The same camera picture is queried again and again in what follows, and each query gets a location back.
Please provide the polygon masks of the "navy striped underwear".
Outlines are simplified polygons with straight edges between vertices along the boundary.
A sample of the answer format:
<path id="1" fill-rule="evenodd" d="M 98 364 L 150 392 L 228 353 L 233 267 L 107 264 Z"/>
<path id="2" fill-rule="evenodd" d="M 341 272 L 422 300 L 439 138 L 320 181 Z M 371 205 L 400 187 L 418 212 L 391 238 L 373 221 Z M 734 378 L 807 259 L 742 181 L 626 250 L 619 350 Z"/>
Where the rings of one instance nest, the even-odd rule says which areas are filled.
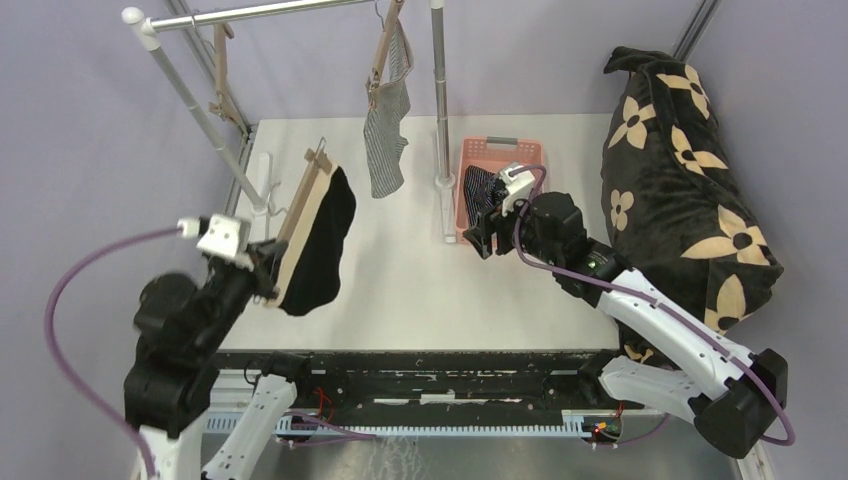
<path id="1" fill-rule="evenodd" d="M 478 166 L 466 168 L 462 191 L 470 227 L 474 227 L 484 214 L 500 205 L 508 195 L 506 184 L 497 173 Z"/>

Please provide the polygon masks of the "black underwear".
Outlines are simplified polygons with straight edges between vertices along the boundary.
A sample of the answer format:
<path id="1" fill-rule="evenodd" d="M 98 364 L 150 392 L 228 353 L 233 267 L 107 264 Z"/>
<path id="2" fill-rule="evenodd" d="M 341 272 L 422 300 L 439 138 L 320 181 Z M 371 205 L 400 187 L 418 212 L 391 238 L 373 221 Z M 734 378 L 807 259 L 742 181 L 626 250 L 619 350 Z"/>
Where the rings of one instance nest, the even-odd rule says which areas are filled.
<path id="1" fill-rule="evenodd" d="M 340 264 L 344 241 L 357 203 L 346 173 L 338 167 L 317 210 L 280 309 L 302 317 L 333 302 L 341 289 Z"/>

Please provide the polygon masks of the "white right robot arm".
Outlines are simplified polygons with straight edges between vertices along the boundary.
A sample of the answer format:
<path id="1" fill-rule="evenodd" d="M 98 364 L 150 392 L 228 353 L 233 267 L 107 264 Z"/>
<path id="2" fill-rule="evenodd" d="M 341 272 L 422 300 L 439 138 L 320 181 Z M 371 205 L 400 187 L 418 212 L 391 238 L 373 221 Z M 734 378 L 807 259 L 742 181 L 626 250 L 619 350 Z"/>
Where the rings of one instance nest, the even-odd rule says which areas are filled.
<path id="1" fill-rule="evenodd" d="M 785 412 L 786 360 L 719 335 L 662 294 L 610 246 L 588 236 L 570 195 L 505 201 L 462 236 L 483 259 L 514 252 L 526 265 L 550 272 L 565 292 L 628 327 L 673 365 L 599 354 L 577 382 L 587 405 L 599 408 L 615 399 L 659 410 L 692 424 L 736 459 L 760 441 L 794 443 Z"/>

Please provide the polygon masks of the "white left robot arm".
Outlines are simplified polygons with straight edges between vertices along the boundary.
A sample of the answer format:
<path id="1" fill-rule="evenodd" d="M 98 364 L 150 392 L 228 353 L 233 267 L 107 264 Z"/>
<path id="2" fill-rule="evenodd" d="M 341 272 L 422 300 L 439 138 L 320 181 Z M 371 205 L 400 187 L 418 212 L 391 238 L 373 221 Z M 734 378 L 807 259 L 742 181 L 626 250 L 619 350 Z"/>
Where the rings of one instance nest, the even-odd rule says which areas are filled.
<path id="1" fill-rule="evenodd" d="M 284 242 L 251 243 L 246 267 L 209 257 L 209 275 L 201 286 L 182 272 L 168 272 L 142 289 L 124 410 L 126 421 L 151 445 L 152 478 L 247 479 L 286 411 L 312 399 L 310 360 L 270 354 L 250 405 L 213 458 L 201 461 L 211 391 L 220 374 L 214 358 L 250 301 L 274 296 L 271 270 L 286 249 Z"/>

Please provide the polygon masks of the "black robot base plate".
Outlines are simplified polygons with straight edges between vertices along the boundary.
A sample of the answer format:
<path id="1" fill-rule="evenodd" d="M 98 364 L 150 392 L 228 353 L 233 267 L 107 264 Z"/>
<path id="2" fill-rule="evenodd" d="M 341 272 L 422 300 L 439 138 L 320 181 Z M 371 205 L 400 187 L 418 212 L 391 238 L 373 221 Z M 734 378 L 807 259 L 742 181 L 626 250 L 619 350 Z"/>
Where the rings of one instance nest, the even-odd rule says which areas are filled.
<path id="1" fill-rule="evenodd" d="M 580 369 L 592 351 L 313 351 L 294 407 L 344 427 L 554 426 L 619 401 Z"/>

